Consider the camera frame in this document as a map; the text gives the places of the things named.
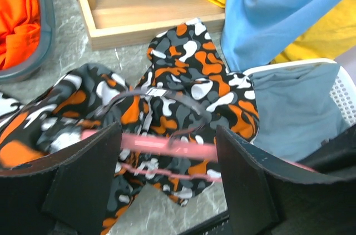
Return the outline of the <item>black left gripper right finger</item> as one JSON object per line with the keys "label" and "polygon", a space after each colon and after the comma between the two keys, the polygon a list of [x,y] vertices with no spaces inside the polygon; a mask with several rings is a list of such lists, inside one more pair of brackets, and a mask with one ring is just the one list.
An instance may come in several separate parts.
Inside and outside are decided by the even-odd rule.
{"label": "black left gripper right finger", "polygon": [[355,174],[291,164],[221,126],[216,140],[234,234],[355,233]]}

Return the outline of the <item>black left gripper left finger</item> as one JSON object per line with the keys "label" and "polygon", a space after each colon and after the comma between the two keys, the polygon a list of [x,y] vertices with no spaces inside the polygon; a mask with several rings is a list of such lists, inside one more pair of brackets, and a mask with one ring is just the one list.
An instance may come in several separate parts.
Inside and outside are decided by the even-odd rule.
{"label": "black left gripper left finger", "polygon": [[62,222],[100,234],[120,152],[111,124],[58,152],[1,171],[1,234],[48,234]]}

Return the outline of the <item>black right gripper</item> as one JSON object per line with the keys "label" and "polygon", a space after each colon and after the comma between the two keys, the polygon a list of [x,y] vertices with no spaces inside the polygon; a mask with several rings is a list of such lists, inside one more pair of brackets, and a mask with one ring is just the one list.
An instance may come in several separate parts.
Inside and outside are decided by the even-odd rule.
{"label": "black right gripper", "polygon": [[325,174],[355,174],[355,126],[323,142],[300,164]]}

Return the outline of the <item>pink hanger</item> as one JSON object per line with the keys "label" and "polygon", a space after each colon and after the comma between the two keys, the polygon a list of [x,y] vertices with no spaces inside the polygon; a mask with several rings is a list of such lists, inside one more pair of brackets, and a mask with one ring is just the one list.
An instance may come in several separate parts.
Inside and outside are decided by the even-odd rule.
{"label": "pink hanger", "polygon": [[[120,150],[130,150],[133,152],[143,152],[156,155],[197,160],[208,160],[213,161],[215,163],[218,162],[217,150],[214,144],[198,144],[194,142],[184,142],[178,140],[179,136],[187,135],[192,132],[196,132],[200,129],[203,129],[209,121],[207,115],[208,112],[206,111],[206,109],[199,103],[197,103],[195,100],[186,95],[159,88],[150,88],[146,91],[141,89],[135,89],[133,91],[121,92],[120,94],[114,96],[113,99],[111,99],[107,105],[98,107],[95,111],[95,115],[97,117],[106,115],[116,103],[130,96],[151,96],[173,99],[177,102],[184,104],[189,109],[195,111],[202,118],[202,122],[197,127],[176,131],[169,138],[155,136],[149,137],[133,133],[123,133],[121,142],[119,143]],[[183,180],[203,179],[208,182],[222,182],[221,175],[217,172],[214,172],[213,174],[202,174],[198,172],[193,172],[192,174],[183,174],[182,172],[179,172],[177,174],[172,173],[168,169],[157,168],[148,170],[143,168],[134,168],[129,164],[123,164],[122,167],[130,171],[131,173],[136,174],[158,174]]]}

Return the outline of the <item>camouflage patterned shorts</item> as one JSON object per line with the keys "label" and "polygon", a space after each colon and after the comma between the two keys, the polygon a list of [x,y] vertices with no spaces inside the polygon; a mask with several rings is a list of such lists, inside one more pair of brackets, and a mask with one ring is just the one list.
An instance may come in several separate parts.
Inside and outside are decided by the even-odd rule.
{"label": "camouflage patterned shorts", "polygon": [[[215,143],[217,126],[230,128],[247,141],[259,130],[259,114],[251,80],[229,72],[219,57],[205,25],[197,19],[156,36],[147,56],[151,61],[137,85],[177,91],[207,109],[209,122],[201,130],[181,136],[184,142]],[[125,132],[169,137],[197,126],[201,119],[187,106],[167,97],[127,97],[103,117],[94,111],[117,94],[131,90],[125,80],[103,65],[88,63],[68,72],[23,112],[1,98],[1,115],[16,116],[1,132],[1,168],[10,169],[78,141],[85,129],[103,128],[120,121]],[[101,229],[106,234],[129,208],[145,184],[163,191],[184,206],[210,182],[196,174],[219,176],[210,161],[121,151]]]}

